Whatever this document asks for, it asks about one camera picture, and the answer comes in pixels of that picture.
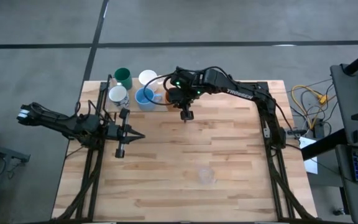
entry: concrete floor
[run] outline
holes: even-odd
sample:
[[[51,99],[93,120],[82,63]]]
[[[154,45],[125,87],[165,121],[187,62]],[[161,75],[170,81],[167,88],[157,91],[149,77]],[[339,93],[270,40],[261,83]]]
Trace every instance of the concrete floor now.
[[[101,5],[102,0],[0,0],[0,44],[92,43]],[[358,0],[110,0],[100,38],[101,43],[279,40],[358,40]],[[0,223],[50,218],[67,140],[45,128],[21,126],[16,116],[21,104],[33,101],[71,114],[89,53],[0,49],[0,145],[32,155],[4,181]],[[356,57],[358,45],[98,49],[90,80],[104,80],[119,67],[136,77],[145,69],[163,74],[177,65],[219,65],[237,79],[284,80],[289,90],[325,80],[330,65]],[[323,92],[330,84],[315,89]],[[306,103],[315,100],[307,96]],[[329,122],[333,131],[342,127],[338,118]],[[299,117],[295,123],[303,125]],[[312,183],[312,192],[319,217],[351,222],[331,214],[341,206],[338,189]]]

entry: white mug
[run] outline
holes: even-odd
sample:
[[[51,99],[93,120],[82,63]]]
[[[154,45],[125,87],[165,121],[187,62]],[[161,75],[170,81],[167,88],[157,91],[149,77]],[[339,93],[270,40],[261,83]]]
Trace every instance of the white mug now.
[[[119,109],[129,107],[129,95],[125,87],[121,83],[117,83],[116,86],[112,87],[109,90],[109,99],[116,105]]]
[[[152,80],[153,78],[157,78],[158,75],[153,70],[144,70],[139,74],[139,82],[140,84],[146,86],[146,84]],[[158,85],[161,85],[163,81],[157,81],[154,80],[152,83],[150,83],[147,88],[150,88],[153,91],[157,91]]]

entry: white paper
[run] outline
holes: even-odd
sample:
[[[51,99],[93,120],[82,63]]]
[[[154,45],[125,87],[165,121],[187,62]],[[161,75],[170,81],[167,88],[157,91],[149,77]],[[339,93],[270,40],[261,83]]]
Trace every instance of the white paper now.
[[[299,145],[299,147],[301,149],[316,142],[316,140],[308,139],[308,138],[304,138],[304,137],[299,138],[299,141],[301,142],[301,144]],[[306,172],[309,172],[312,174],[317,174],[317,172],[318,172],[317,171],[317,157],[308,159],[307,161],[304,161],[304,163],[305,163]]]

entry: green mug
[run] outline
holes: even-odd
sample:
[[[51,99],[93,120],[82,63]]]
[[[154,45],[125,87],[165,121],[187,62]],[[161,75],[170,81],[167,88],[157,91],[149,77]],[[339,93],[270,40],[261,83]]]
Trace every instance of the green mug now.
[[[127,90],[132,88],[132,76],[128,68],[119,68],[114,72],[114,78]]]

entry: wooden table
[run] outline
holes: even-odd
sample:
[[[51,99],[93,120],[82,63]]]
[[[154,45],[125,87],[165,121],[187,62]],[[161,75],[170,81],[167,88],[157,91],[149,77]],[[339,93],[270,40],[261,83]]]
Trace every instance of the wooden table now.
[[[100,82],[85,82],[81,111],[96,103]],[[284,82],[268,81],[285,116],[293,119]],[[243,222],[277,220],[256,105],[224,93],[203,95],[186,124],[179,112],[133,112],[129,123],[146,138],[126,146],[123,159],[114,157],[117,142],[104,150],[95,221]],[[280,125],[286,127],[277,110]],[[79,148],[72,141],[68,152]],[[290,188],[316,216],[300,151],[283,150]],[[80,190],[86,150],[64,164],[53,217],[59,216]],[[200,170],[213,170],[214,181],[202,183]],[[282,204],[285,204],[281,193]],[[89,196],[84,213],[88,211]]]

